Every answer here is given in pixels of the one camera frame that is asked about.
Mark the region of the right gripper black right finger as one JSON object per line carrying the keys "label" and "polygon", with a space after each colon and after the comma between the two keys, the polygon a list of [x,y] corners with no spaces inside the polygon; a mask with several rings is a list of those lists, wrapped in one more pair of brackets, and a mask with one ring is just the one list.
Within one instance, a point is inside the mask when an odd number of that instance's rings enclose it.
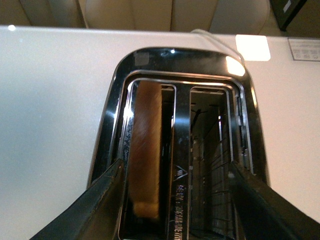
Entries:
{"label": "right gripper black right finger", "polygon": [[320,224],[235,161],[229,187],[247,240],[318,240]]}

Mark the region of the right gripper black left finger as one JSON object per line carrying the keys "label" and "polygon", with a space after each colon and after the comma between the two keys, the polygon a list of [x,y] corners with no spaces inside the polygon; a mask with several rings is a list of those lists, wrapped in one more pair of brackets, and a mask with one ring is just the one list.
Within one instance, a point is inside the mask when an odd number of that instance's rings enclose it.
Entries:
{"label": "right gripper black left finger", "polygon": [[116,160],[33,240],[114,240],[124,191],[124,163]]}

